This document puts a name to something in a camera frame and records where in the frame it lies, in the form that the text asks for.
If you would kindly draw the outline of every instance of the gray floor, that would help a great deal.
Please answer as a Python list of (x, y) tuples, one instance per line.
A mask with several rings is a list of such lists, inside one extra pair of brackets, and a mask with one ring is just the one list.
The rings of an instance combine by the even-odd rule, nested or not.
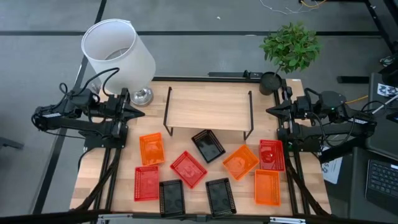
[[(0, 30), (86, 30), (94, 23), (100, 0), (2, 0)], [(299, 8), (294, 0), (263, 0), (274, 9)], [(372, 1), (391, 38), (397, 38), (382, 1)], [(258, 0), (108, 0), (103, 19), (132, 21), (137, 30), (277, 30), (304, 21), (317, 31), (377, 30), (364, 4), (326, 2), (312, 12), (283, 15)], [(157, 63), (156, 75), (207, 76), (208, 72), (273, 71), (264, 62), (256, 36), (142, 36)], [(18, 151), (0, 150), (0, 216), (31, 212), (49, 161), (53, 136), (30, 123), (36, 106), (56, 103), (58, 84), (73, 86), (82, 52), (81, 37), (0, 36), (0, 136), (23, 142)], [(339, 75), (366, 76), (381, 69), (378, 60), (389, 50), (378, 37), (320, 37), (319, 58), (301, 78), (305, 87), (334, 90), (352, 100), (368, 94), (367, 85), (338, 84)], [(85, 79), (94, 74), (89, 66)], [(68, 210), (83, 142), (66, 139), (44, 212)], [(330, 193), (333, 213), (345, 216), (347, 201)]]

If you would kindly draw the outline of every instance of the black basket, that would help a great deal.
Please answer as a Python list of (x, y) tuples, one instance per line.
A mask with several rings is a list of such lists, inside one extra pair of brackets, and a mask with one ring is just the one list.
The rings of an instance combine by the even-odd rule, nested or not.
[(185, 214), (184, 189), (181, 180), (169, 180), (159, 183), (160, 216), (178, 217)]
[(195, 143), (207, 163), (217, 159), (220, 155), (225, 153), (224, 147), (220, 144), (211, 130), (201, 131), (192, 137), (192, 141)]
[(206, 182), (211, 215), (215, 218), (236, 214), (234, 197), (228, 178)]

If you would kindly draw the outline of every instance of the red basket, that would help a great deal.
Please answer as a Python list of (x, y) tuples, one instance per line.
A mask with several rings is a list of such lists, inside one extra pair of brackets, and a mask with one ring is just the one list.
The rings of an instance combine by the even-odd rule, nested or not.
[(285, 171), (282, 141), (260, 140), (259, 156), (261, 169)]
[(173, 164), (170, 165), (181, 179), (191, 188), (199, 183), (206, 174), (207, 170), (203, 168), (199, 162), (191, 156), (187, 151), (183, 152)]
[(159, 199), (159, 169), (157, 166), (136, 167), (134, 201)]

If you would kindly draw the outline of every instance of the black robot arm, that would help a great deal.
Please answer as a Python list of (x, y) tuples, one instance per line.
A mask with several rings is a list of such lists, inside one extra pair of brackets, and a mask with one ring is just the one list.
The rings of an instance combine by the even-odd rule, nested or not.
[[(38, 107), (32, 115), (32, 122), (41, 131), (68, 128), (79, 130), (86, 139), (85, 147), (124, 147), (128, 126), (127, 121), (145, 114), (130, 106), (130, 94), (123, 88), (120, 95), (109, 95), (105, 102), (89, 89), (67, 93), (57, 104)], [(82, 121), (85, 114), (89, 121)], [(92, 122), (92, 117), (102, 122)]]
[[(284, 97), (284, 101), (275, 107), (266, 111), (283, 122), (289, 121), (289, 128), (278, 129), (278, 138), (294, 144), (306, 144), (308, 141), (319, 137), (327, 137), (334, 134), (348, 134), (350, 136), (359, 137), (371, 136), (376, 127), (374, 116), (358, 110), (351, 109), (346, 104), (346, 98), (334, 91), (324, 91), (317, 93), (316, 91), (306, 88), (305, 96), (298, 96), (293, 103), (290, 97)], [(318, 96), (316, 103), (312, 103), (310, 93)], [(330, 124), (322, 125), (321, 120), (328, 118)], [(295, 122), (294, 119), (310, 119), (311, 127), (304, 126)], [(312, 145), (312, 149), (308, 151), (319, 151), (319, 144)]]

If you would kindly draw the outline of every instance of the potted plant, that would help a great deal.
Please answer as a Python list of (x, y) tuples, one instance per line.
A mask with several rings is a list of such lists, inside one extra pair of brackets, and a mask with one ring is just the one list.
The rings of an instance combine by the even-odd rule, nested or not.
[(275, 34), (265, 37), (260, 48), (266, 53), (264, 59), (274, 60), (278, 66), (276, 72), (266, 72), (261, 77), (260, 92), (264, 95), (272, 94), (281, 86), (279, 71), (290, 73), (298, 68), (302, 71), (320, 51), (316, 32), (306, 30), (301, 22), (282, 26)]

